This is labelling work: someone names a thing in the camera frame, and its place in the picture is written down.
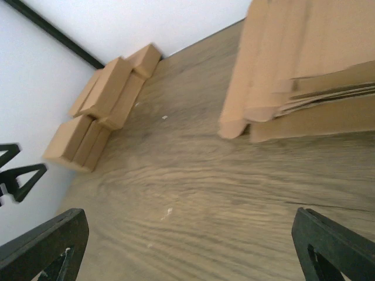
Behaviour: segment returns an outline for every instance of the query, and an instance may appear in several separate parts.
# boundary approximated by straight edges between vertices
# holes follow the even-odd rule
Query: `white speck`
[[[166,215],[164,217],[161,218],[161,221],[164,220],[167,216],[169,216],[173,211],[173,208],[168,208],[168,211],[166,212]]]

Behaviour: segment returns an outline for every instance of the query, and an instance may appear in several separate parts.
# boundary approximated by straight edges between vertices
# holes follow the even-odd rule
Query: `brown cardboard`
[[[375,1],[330,0],[323,73],[375,60]]]
[[[346,91],[346,92],[339,92],[333,94],[327,94],[323,97],[313,97],[304,99],[302,101],[295,101],[290,102],[288,104],[283,105],[279,108],[278,112],[275,114],[275,117],[282,116],[285,114],[290,114],[296,110],[301,110],[308,107],[314,107],[326,102],[334,102],[337,100],[342,100],[345,98],[357,98],[357,97],[364,97],[368,95],[374,95],[375,88],[369,87],[367,89],[362,90],[355,90],[355,91]]]
[[[250,141],[375,130],[375,96],[351,98],[295,111],[251,125]]]
[[[85,115],[62,123],[49,143],[43,158],[54,162],[71,162],[93,120]]]
[[[275,82],[295,77],[295,69],[304,42],[307,17],[311,8],[310,0],[294,0],[287,19],[287,27],[282,38]]]
[[[130,110],[144,82],[144,78],[136,73],[131,73],[110,115],[106,118],[99,119],[99,124],[111,131],[121,129],[128,118]]]
[[[153,44],[149,44],[129,56],[127,60],[131,63],[135,72],[145,78],[150,78],[160,58],[161,53],[158,49]]]
[[[368,88],[373,88],[375,86],[375,82],[366,82],[361,84],[354,84],[354,85],[345,85],[335,88],[328,88],[323,91],[317,92],[305,92],[305,91],[296,91],[291,92],[288,101],[304,101],[309,100],[311,98],[324,98],[330,95],[341,95],[346,94],[347,92],[353,91],[363,91]]]
[[[67,169],[74,170],[81,173],[89,173],[91,170],[87,167],[78,165],[77,163],[74,163],[73,161],[68,161],[64,158],[55,158],[53,160],[54,163],[59,164]]]
[[[109,62],[103,68],[80,113],[96,118],[107,117],[120,96],[131,70],[132,65],[121,57]]]
[[[247,125],[243,118],[247,88],[254,75],[268,13],[267,0],[253,0],[243,24],[240,47],[232,78],[220,116],[219,135],[232,139],[242,134]]]
[[[88,127],[88,130],[78,147],[78,150],[76,152],[76,155],[74,155],[73,162],[77,165],[83,166],[87,160],[88,155],[90,154],[91,149],[93,148],[93,145],[98,138],[99,132],[101,130],[101,126],[99,125],[97,120],[94,120],[90,127]]]
[[[97,71],[94,72],[93,76],[89,79],[86,86],[83,88],[81,94],[78,96],[78,98],[76,99],[74,104],[71,106],[71,108],[69,110],[70,116],[77,117],[77,116],[80,115],[80,110],[81,110],[84,102],[86,101],[89,93],[93,89],[96,81],[98,80],[100,72],[101,72],[101,69],[98,69]]]
[[[98,163],[101,153],[103,152],[111,131],[107,128],[101,128],[98,138],[96,139],[84,166],[93,171]]]
[[[309,92],[324,91],[326,89],[343,87],[375,81],[375,61],[357,64],[342,71],[321,76],[298,78],[294,82],[294,92],[289,96],[295,97]]]
[[[375,60],[375,1],[314,0],[297,77]]]
[[[296,67],[296,77],[310,77],[322,74],[323,52],[327,25],[331,20],[331,8],[331,0],[311,1],[304,42]]]
[[[288,45],[291,48],[293,44],[298,44],[302,40],[300,38],[302,32],[299,32],[298,36],[287,36],[284,41],[287,31],[290,30],[290,34],[292,34],[292,30],[296,28],[294,25],[304,20],[304,17],[291,14],[294,7],[300,3],[297,1],[300,0],[279,0],[270,3],[260,53],[255,65],[254,79],[248,88],[244,108],[244,117],[249,121],[264,122],[272,119],[274,111],[284,103],[284,99],[278,100],[283,98],[282,95],[273,95],[272,92],[279,61],[283,55],[281,51],[285,51]],[[305,9],[306,5],[298,5],[298,7]],[[296,16],[298,20],[288,20]],[[292,53],[295,54],[297,51],[298,48],[293,48]]]

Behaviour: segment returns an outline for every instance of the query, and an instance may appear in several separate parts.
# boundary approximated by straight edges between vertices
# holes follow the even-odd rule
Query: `small cardboard box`
[[[110,116],[99,119],[99,124],[110,130],[121,129],[128,118],[130,110],[141,91],[145,79],[136,73],[131,73],[116,105],[112,109]]]
[[[87,82],[86,86],[83,88],[81,94],[78,96],[78,98],[76,99],[74,104],[71,106],[71,108],[69,110],[70,116],[77,117],[77,116],[81,115],[81,113],[80,113],[81,108],[82,108],[84,102],[86,101],[89,93],[93,89],[96,81],[98,80],[100,72],[101,72],[101,69],[98,69],[97,71],[95,71],[93,76],[91,76],[91,78]]]
[[[101,131],[101,126],[99,125],[97,120],[94,120],[88,130],[76,152],[74,155],[73,162],[77,165],[83,166],[95,144],[96,139]]]
[[[93,120],[86,115],[62,123],[49,143],[43,158],[59,163],[69,169],[86,171],[71,161],[74,158],[87,130]]]
[[[149,44],[129,56],[127,60],[131,63],[135,72],[145,78],[150,78],[160,58],[161,54],[158,49],[153,44]]]
[[[250,141],[375,130],[375,96],[349,98],[250,126]]]
[[[108,117],[131,70],[132,65],[122,57],[109,62],[101,71],[80,114],[92,115],[96,118]]]
[[[111,131],[107,128],[102,127],[93,147],[91,148],[90,154],[88,155],[84,167],[93,171],[98,163],[100,155],[102,154],[105,145],[107,144],[108,138],[111,135]]]
[[[219,135],[222,138],[233,139],[241,135],[247,125],[243,117],[244,103],[254,75],[268,8],[267,0],[253,0],[243,23],[236,64],[220,116]]]

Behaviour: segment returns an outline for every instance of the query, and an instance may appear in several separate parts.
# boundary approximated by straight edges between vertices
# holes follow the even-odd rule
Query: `laminate floor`
[[[303,280],[291,237],[309,207],[375,240],[375,133],[252,145],[217,120],[242,23],[161,61],[92,174],[78,280]]]

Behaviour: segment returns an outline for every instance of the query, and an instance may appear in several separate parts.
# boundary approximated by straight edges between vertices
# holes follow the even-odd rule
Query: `white wall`
[[[244,18],[251,0],[25,0],[107,63],[150,42],[171,54]]]
[[[0,68],[0,143],[22,148],[2,170],[40,163],[94,69],[2,1]],[[73,176],[49,165],[22,203],[3,196],[0,245],[52,218]]]

